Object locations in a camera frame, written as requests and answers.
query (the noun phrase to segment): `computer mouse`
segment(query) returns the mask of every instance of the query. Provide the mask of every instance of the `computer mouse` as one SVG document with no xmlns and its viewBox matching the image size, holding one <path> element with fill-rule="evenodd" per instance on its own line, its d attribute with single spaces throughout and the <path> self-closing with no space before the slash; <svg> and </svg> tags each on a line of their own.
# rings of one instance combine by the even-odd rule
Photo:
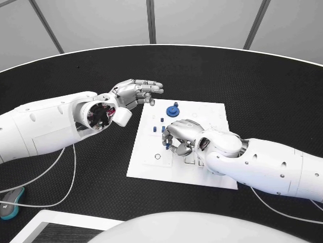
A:
<svg viewBox="0 0 323 243">
<path fill-rule="evenodd" d="M 2 197 L 2 201 L 8 201 L 10 203 L 17 203 L 21 195 L 24 194 L 24 187 L 18 187 L 17 189 L 7 192 Z M 18 212 L 18 206 L 10 204 L 0 205 L 0 218 L 2 220 L 12 219 Z"/>
</svg>

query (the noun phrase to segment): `black table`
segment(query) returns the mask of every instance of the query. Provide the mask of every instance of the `black table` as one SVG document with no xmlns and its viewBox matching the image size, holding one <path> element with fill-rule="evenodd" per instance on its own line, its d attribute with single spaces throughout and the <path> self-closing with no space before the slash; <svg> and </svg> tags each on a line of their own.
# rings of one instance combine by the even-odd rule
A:
<svg viewBox="0 0 323 243">
<path fill-rule="evenodd" d="M 155 98 L 224 103 L 230 131 L 241 138 L 279 142 L 323 157 L 323 67 L 240 50 L 145 45 L 38 60 L 0 73 L 0 114 L 35 100 L 82 91 L 100 94 L 129 78 L 164 84 L 165 92 Z M 241 184 L 234 191 L 125 177 L 141 109 L 139 105 L 132 110 L 126 127 L 112 124 L 76 144 L 73 189 L 48 209 L 123 221 L 165 211 L 204 212 L 323 242 L 323 225 L 273 213 Z M 0 190 L 33 179 L 57 154 L 1 164 Z M 61 199 L 72 168 L 67 148 L 50 172 L 25 187 L 27 204 L 46 205 Z M 308 200 L 266 193 L 259 196 L 277 211 L 323 221 L 323 212 Z M 38 210 L 21 208 L 12 220 L 0 219 L 0 242 L 11 240 Z"/>
</svg>

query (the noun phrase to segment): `silver robotic hand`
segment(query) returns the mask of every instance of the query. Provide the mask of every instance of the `silver robotic hand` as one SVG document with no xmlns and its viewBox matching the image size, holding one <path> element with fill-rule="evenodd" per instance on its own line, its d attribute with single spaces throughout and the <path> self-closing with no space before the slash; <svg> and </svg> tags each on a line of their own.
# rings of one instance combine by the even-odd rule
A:
<svg viewBox="0 0 323 243">
<path fill-rule="evenodd" d="M 171 152 L 178 156 L 187 156 L 200 132 L 203 132 L 203 127 L 194 121 L 185 119 L 172 122 L 162 132 L 162 146 L 168 143 Z M 178 147 L 172 145 L 172 138 L 181 143 Z"/>
<path fill-rule="evenodd" d="M 204 130 L 191 120 L 172 122 L 162 133 L 162 145 L 187 156 L 191 151 L 207 170 L 227 175 L 257 190 L 323 203 L 323 158 L 292 147 L 259 139 L 240 139 L 226 131 Z"/>
<path fill-rule="evenodd" d="M 129 79 L 103 94 L 80 92 L 30 102 L 0 115 L 0 164 L 54 152 L 108 128 L 125 126 L 136 104 L 154 104 L 162 85 Z"/>
<path fill-rule="evenodd" d="M 109 93 L 115 94 L 119 106 L 131 110 L 136 104 L 154 105 L 151 93 L 161 94 L 161 88 L 162 84 L 155 81 L 129 79 L 118 83 Z"/>
</svg>

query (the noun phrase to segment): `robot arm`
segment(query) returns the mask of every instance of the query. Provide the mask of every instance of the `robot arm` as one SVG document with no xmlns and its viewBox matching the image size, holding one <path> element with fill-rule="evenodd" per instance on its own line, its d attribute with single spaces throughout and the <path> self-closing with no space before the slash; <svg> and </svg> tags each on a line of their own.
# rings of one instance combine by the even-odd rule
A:
<svg viewBox="0 0 323 243">
<path fill-rule="evenodd" d="M 323 158 L 266 140 L 240 139 L 230 132 L 203 130 L 191 120 L 167 126 L 162 143 L 177 138 L 171 152 L 195 153 L 213 174 L 275 195 L 306 198 L 323 203 Z"/>
<path fill-rule="evenodd" d="M 50 153 L 108 128 L 125 126 L 136 104 L 154 105 L 162 85 L 129 79 L 100 95 L 80 92 L 20 105 L 0 115 L 0 164 Z"/>
</svg>

